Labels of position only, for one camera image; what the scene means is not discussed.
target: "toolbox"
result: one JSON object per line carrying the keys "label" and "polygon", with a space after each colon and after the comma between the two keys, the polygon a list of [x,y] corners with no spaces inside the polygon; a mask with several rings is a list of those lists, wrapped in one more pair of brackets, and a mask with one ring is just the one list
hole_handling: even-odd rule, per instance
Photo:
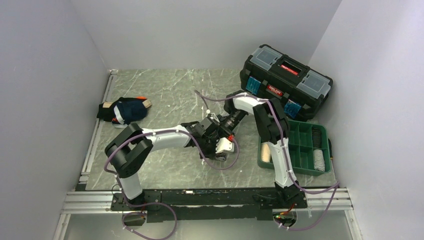
{"label": "toolbox", "polygon": [[[320,176],[329,173],[332,169],[331,164],[331,146],[327,137],[327,130],[319,124],[311,124],[302,121],[288,121],[290,132],[288,135],[288,154],[291,159],[291,167],[295,174],[304,174],[310,176]],[[321,147],[315,148],[313,145],[312,129],[319,129],[321,132]],[[257,165],[261,168],[274,169],[273,160],[264,162],[261,159],[261,144],[259,138],[257,148]],[[318,171],[314,168],[314,150],[322,150],[325,163],[325,171]]]}
{"label": "toolbox", "polygon": [[326,101],[333,80],[269,45],[261,45],[244,62],[241,88],[259,98],[278,98],[288,117],[307,121]]}

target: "red label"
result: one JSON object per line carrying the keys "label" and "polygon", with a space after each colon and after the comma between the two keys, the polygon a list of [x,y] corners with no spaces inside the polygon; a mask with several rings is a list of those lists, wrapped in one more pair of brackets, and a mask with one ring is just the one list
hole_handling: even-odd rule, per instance
{"label": "red label", "polygon": [[292,73],[292,74],[294,74],[296,76],[299,74],[297,71],[294,71],[294,70],[292,70],[292,69],[290,69],[290,68],[288,68],[288,67],[286,67],[284,65],[281,65],[280,67],[282,67],[283,69],[289,71],[290,73]]}
{"label": "red label", "polygon": [[268,85],[266,86],[271,92],[277,94],[278,96],[282,96],[283,92],[275,88],[274,86]]}

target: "toolbox label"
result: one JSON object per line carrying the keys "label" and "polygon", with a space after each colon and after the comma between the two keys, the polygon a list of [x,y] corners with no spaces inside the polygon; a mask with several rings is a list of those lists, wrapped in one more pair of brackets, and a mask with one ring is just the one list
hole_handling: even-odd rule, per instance
{"label": "toolbox label", "polygon": [[283,92],[282,91],[278,90],[276,87],[274,87],[272,85],[269,85],[268,84],[268,86],[266,86],[266,88],[268,88],[271,92],[277,94],[280,97],[283,95]]}

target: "toolbox lid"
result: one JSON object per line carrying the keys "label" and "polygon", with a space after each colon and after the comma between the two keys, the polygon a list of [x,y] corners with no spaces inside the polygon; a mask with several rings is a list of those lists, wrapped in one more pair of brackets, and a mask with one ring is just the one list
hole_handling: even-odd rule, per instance
{"label": "toolbox lid", "polygon": [[275,64],[279,58],[281,58],[281,56],[283,56],[281,53],[268,46],[258,47],[251,55],[253,57],[250,61],[266,71],[268,71],[271,66]]}
{"label": "toolbox lid", "polygon": [[313,70],[309,70],[296,88],[318,99],[321,94],[325,97],[329,93],[331,86],[328,78]]}

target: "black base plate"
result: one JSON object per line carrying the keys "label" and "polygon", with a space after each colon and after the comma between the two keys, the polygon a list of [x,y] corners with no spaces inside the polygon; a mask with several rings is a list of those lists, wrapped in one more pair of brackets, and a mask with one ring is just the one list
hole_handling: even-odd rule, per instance
{"label": "black base plate", "polygon": [[[161,202],[172,206],[178,220],[242,219],[257,218],[272,220],[272,209],[307,208],[304,192],[299,192],[288,202],[277,201],[274,187],[264,188],[225,188],[225,189],[162,189],[144,190],[144,201]],[[121,193],[113,196],[112,211],[140,211],[124,204]],[[149,223],[173,220],[166,207],[150,205],[146,207]]]}

